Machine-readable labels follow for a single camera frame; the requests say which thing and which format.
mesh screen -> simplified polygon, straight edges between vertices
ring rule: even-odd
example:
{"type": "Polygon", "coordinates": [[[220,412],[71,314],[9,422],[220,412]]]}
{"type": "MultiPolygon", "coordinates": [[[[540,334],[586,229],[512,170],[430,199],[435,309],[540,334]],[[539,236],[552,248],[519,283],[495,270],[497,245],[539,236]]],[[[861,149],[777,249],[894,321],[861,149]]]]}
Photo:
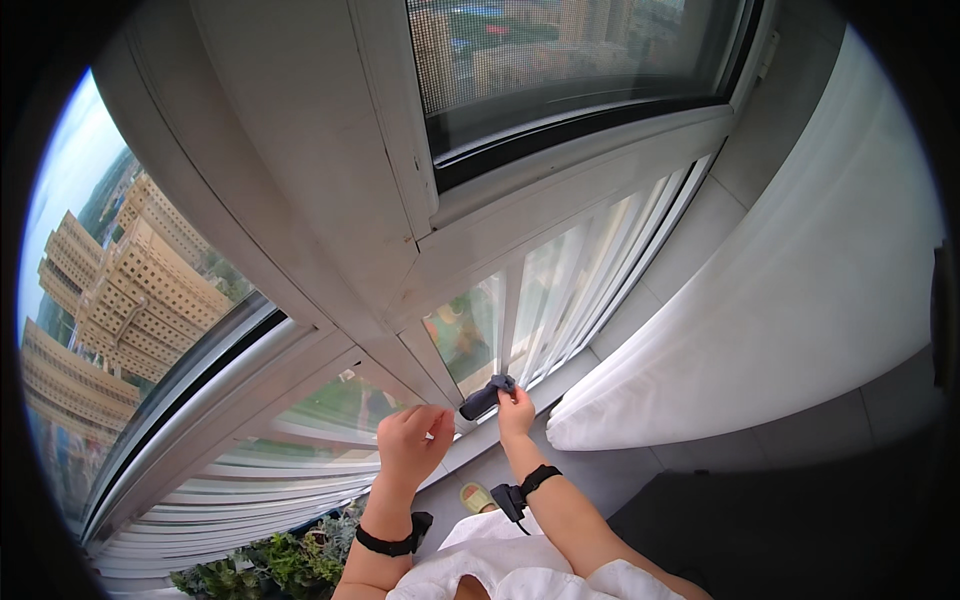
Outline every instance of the mesh screen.
{"type": "Polygon", "coordinates": [[[410,0],[407,8],[427,115],[556,82],[688,75],[710,11],[696,0],[410,0]]]}

cloud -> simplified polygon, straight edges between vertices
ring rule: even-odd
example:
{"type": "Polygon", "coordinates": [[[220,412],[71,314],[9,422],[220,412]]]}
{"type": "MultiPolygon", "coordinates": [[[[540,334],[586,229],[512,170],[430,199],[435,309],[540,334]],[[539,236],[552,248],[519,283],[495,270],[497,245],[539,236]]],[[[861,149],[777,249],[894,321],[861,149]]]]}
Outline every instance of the cloud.
{"type": "Polygon", "coordinates": [[[20,252],[18,338],[27,317],[36,319],[43,299],[36,268],[47,237],[67,210],[80,213],[93,188],[126,147],[87,70],[60,115],[36,178],[20,252]]]}

finger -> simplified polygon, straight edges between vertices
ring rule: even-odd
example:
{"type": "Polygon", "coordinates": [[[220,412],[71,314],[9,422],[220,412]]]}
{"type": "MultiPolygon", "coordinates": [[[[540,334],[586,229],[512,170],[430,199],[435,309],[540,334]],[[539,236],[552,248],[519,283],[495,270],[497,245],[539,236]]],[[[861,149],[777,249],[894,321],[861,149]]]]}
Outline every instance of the finger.
{"type": "Polygon", "coordinates": [[[504,392],[503,390],[496,391],[496,399],[498,400],[501,409],[507,404],[509,404],[511,407],[513,407],[514,405],[514,399],[511,398],[510,395],[504,392]]]}
{"type": "Polygon", "coordinates": [[[436,404],[422,404],[420,409],[412,414],[406,423],[404,423],[404,428],[416,431],[418,435],[424,436],[428,431],[430,431],[430,428],[433,427],[433,424],[443,415],[443,413],[443,406],[438,406],[436,404]]]}
{"type": "Polygon", "coordinates": [[[401,412],[401,413],[398,413],[398,414],[396,415],[396,421],[397,421],[397,422],[401,422],[401,423],[407,422],[407,421],[410,420],[410,418],[413,417],[413,416],[417,413],[417,411],[418,411],[419,409],[421,409],[421,408],[423,408],[423,405],[422,405],[422,404],[418,404],[418,405],[414,406],[413,408],[408,408],[407,410],[405,410],[405,411],[403,411],[403,412],[401,412]]]}
{"type": "Polygon", "coordinates": [[[529,404],[530,397],[527,395],[526,391],[523,390],[520,386],[514,387],[514,398],[516,399],[515,404],[519,406],[520,404],[529,404]]]}
{"type": "Polygon", "coordinates": [[[433,426],[430,427],[429,433],[433,436],[433,440],[427,442],[427,447],[431,449],[431,452],[446,453],[446,450],[453,444],[455,429],[453,409],[448,408],[443,411],[440,417],[434,421],[433,426]]]}

green slipper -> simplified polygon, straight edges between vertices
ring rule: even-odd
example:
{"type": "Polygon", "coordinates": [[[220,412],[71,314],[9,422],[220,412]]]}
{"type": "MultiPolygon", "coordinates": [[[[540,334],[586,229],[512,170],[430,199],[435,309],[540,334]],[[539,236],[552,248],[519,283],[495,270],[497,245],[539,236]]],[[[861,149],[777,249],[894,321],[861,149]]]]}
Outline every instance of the green slipper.
{"type": "Polygon", "coordinates": [[[486,488],[473,481],[465,484],[460,489],[460,503],[474,515],[480,514],[480,511],[490,504],[496,507],[496,502],[493,501],[493,496],[490,495],[490,492],[487,492],[486,488]]]}

white curtain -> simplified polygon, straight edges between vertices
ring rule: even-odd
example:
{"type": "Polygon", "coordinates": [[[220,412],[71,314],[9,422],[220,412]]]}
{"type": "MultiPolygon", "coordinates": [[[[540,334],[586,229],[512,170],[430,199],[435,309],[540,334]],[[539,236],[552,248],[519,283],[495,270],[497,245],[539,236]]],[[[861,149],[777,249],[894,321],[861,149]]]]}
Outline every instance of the white curtain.
{"type": "Polygon", "coordinates": [[[896,91],[848,28],[827,88],[754,208],[551,413],[563,450],[684,442],[802,411],[929,341],[943,238],[896,91]]]}

